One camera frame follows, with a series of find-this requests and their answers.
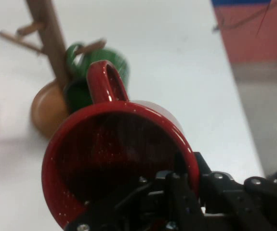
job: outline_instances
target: red mug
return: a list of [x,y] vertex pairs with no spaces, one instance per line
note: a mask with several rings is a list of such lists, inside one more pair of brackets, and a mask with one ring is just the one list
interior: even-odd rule
[[130,102],[109,61],[93,63],[87,81],[94,104],[64,122],[43,159],[44,197],[58,224],[64,228],[88,209],[89,201],[133,177],[173,170],[177,154],[198,194],[198,165],[176,119],[156,104]]

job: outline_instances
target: wooden peg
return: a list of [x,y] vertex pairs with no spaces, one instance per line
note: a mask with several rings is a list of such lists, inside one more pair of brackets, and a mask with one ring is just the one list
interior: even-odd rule
[[75,51],[75,55],[90,53],[94,50],[102,49],[106,45],[107,40],[102,38],[96,42],[88,44],[85,47],[79,48]]
[[8,41],[11,41],[13,43],[16,43],[20,46],[23,46],[25,48],[28,48],[30,50],[33,50],[33,51],[36,51],[37,53],[41,53],[41,54],[45,54],[45,52],[43,51],[43,49],[41,48],[38,48],[36,45],[32,44],[32,43],[29,43],[29,42],[25,42],[23,41],[21,38],[19,37],[16,37],[16,36],[13,36],[7,32],[4,32],[4,31],[1,31],[0,32],[0,37],[8,40]]
[[23,26],[17,29],[16,33],[20,36],[30,35],[33,32],[42,30],[45,28],[45,24],[41,22],[33,22],[30,25]]

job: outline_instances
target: wooden mug tree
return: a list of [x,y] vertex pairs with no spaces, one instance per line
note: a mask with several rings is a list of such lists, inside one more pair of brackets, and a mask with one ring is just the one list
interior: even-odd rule
[[[33,23],[17,29],[15,35],[1,31],[0,36],[25,48],[48,57],[55,80],[44,86],[36,95],[31,106],[31,119],[35,127],[50,138],[59,125],[68,117],[63,97],[64,87],[72,80],[66,67],[66,46],[58,24],[52,0],[26,0]],[[25,36],[38,32],[43,46],[41,48],[26,42]],[[100,39],[75,51],[75,54],[88,53],[105,46]]]

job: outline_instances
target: table surface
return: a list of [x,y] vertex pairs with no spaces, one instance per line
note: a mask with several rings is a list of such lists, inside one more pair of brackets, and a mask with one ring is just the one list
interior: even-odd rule
[[[262,168],[216,25],[211,2],[55,1],[67,45],[106,37],[131,66],[131,99],[168,109],[194,151],[237,181]],[[0,29],[30,16],[21,0],[0,0]],[[36,35],[28,38],[40,43]],[[46,57],[0,39],[0,230],[58,230],[42,194],[48,141],[29,117],[36,93],[53,80]]]

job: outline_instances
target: mug handle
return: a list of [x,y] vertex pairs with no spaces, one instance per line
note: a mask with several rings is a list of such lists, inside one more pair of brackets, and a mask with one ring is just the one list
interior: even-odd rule
[[70,69],[70,71],[74,74],[74,78],[79,78],[84,76],[84,73],[87,72],[89,61],[86,55],[82,55],[78,64],[76,64],[75,58],[75,51],[78,48],[84,47],[83,43],[74,43],[66,51],[66,65]]
[[92,63],[87,82],[93,103],[129,101],[120,75],[110,61]]

